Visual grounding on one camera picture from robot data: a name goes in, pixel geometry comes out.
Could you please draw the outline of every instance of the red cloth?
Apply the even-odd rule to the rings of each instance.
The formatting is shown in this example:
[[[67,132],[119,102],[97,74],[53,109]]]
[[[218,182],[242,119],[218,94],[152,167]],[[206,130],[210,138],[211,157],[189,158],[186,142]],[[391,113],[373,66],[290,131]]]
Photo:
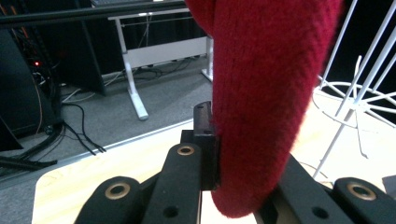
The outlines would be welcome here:
[[[214,39],[213,121],[227,217],[276,186],[326,59],[341,0],[186,0]]]

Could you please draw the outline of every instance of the white wire stand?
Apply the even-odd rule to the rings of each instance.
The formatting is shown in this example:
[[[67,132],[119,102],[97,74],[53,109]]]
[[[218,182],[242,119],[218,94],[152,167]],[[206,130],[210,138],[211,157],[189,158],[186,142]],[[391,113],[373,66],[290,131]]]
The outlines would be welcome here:
[[[367,78],[364,80],[363,84],[362,85],[358,84],[358,80],[359,80],[362,72],[364,71],[366,64],[370,60],[370,58],[378,44],[378,41],[382,37],[385,29],[388,27],[389,21],[394,14],[394,11],[396,9],[396,0],[394,0],[392,5],[390,6],[388,13],[387,13],[385,19],[383,20],[381,26],[379,27],[378,32],[375,35],[375,39],[373,40],[373,42],[372,42],[370,48],[368,49],[365,57],[363,58],[362,62],[361,62],[361,56],[359,57],[357,65],[356,65],[356,69],[355,69],[355,74],[354,74],[355,76],[354,76],[352,82],[347,83],[347,82],[328,82],[328,81],[326,81],[327,75],[329,74],[330,68],[332,66],[332,61],[334,59],[334,55],[335,55],[336,51],[338,50],[339,44],[341,42],[341,39],[343,38],[343,35],[345,33],[345,30],[349,23],[350,17],[353,13],[353,10],[354,10],[357,2],[358,2],[358,0],[355,0],[352,2],[352,5],[348,11],[348,14],[346,15],[346,20],[345,20],[344,25],[341,29],[340,35],[338,36],[337,42],[333,49],[329,63],[326,67],[323,78],[320,78],[321,79],[320,85],[315,88],[314,94],[313,94],[313,102],[317,106],[317,108],[319,110],[321,110],[326,116],[341,123],[340,128],[338,129],[337,133],[335,134],[334,139],[330,143],[326,153],[324,154],[322,160],[320,161],[320,164],[319,164],[317,170],[315,171],[315,173],[313,175],[314,178],[316,178],[317,175],[320,173],[320,170],[321,170],[322,166],[324,165],[325,161],[327,160],[327,158],[329,157],[338,137],[341,135],[341,133],[343,132],[343,130],[346,126],[357,129],[361,155],[363,157],[367,158],[367,155],[363,153],[362,148],[361,148],[361,127],[359,126],[359,115],[361,113],[367,113],[367,114],[373,116],[374,118],[388,124],[389,126],[393,127],[394,129],[396,129],[396,125],[394,123],[383,118],[382,116],[380,116],[378,113],[375,112],[375,111],[381,111],[381,112],[396,114],[396,109],[395,109],[396,101],[394,99],[392,99],[393,96],[396,96],[396,91],[389,92],[389,93],[383,93],[383,92],[378,91],[378,88],[381,85],[382,81],[387,76],[390,68],[394,65],[394,63],[396,61],[396,55],[393,55],[393,57],[387,64],[384,72],[379,77],[378,81],[375,83],[375,85],[372,88],[370,88],[375,77],[378,75],[378,71],[382,67],[384,61],[388,58],[389,52],[395,44],[396,27],[393,28],[393,31],[390,34],[384,48],[382,48],[381,52],[379,53],[378,57],[376,58],[375,64],[373,65],[372,69],[370,70],[370,72],[369,72]],[[348,87],[346,93],[342,92],[339,88],[337,88],[340,86]],[[336,95],[330,95],[328,93],[325,93],[324,88],[330,88],[332,91],[335,92]],[[370,97],[363,98],[367,92],[371,93]],[[318,95],[326,95],[326,96],[331,97],[331,98],[338,100],[340,102],[340,105],[339,105],[338,109],[336,110],[335,114],[330,113],[329,111],[326,111],[321,108],[320,104],[317,101],[317,97],[316,97]],[[386,100],[393,106],[385,107],[385,106],[375,105],[375,102],[380,101],[380,100]],[[355,115],[356,122],[350,121],[350,119],[352,118],[353,115]]]
[[[187,8],[181,8],[108,18],[110,21],[114,21],[117,26],[122,59],[124,61],[125,71],[129,82],[128,92],[131,96],[134,109],[136,110],[137,116],[140,120],[148,119],[149,114],[143,105],[139,93],[137,92],[136,86],[134,84],[134,75],[132,69],[158,63],[166,63],[197,55],[204,55],[206,54],[206,37],[193,38],[139,49],[127,49],[122,31],[124,24],[121,24],[121,20],[184,12],[189,12],[189,10]]]
[[[202,74],[213,82],[213,38],[208,36],[206,39],[206,68],[202,70]]]

